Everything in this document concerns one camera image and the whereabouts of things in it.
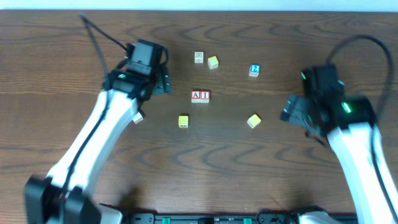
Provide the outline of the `red letter A block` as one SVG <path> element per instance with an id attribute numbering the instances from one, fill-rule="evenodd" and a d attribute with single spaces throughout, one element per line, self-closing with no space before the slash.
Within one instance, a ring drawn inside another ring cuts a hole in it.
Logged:
<path id="1" fill-rule="evenodd" d="M 201 102 L 200 90 L 192 90 L 191 91 L 191 102 L 192 103 L 200 103 Z"/>

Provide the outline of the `red letter I block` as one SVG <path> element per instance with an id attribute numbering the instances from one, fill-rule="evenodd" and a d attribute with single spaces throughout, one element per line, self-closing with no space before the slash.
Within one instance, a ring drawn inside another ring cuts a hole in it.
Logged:
<path id="1" fill-rule="evenodd" d="M 209 103 L 210 102 L 210 91 L 201 91 L 200 92 L 200 102 L 201 103 Z"/>

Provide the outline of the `blue number 2 block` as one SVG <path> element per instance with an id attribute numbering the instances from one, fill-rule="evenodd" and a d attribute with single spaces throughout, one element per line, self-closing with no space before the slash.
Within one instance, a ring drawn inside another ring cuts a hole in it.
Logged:
<path id="1" fill-rule="evenodd" d="M 261 71 L 261 66 L 258 64 L 251 64 L 249 69 L 249 76 L 250 77 L 258 77 Z"/>

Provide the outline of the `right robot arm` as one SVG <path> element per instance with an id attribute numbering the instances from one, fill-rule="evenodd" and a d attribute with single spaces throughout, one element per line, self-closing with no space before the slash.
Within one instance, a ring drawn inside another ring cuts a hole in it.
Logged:
<path id="1" fill-rule="evenodd" d="M 376 114 L 365 96 L 346 96 L 334 65 L 301 71 L 303 95 L 290 95 L 280 119 L 325 138 L 348 183 L 359 223 L 397 223 L 397 189 Z"/>

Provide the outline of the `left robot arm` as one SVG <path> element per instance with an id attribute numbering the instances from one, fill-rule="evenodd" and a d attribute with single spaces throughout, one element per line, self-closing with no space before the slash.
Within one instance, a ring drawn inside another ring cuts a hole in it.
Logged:
<path id="1" fill-rule="evenodd" d="M 152 95 L 170 93 L 167 48 L 139 40 L 125 59 L 105 73 L 103 89 L 84 127 L 45 178 L 24 187 L 28 223 L 122 223 L 123 213 L 96 205 L 99 174 L 126 126 Z"/>

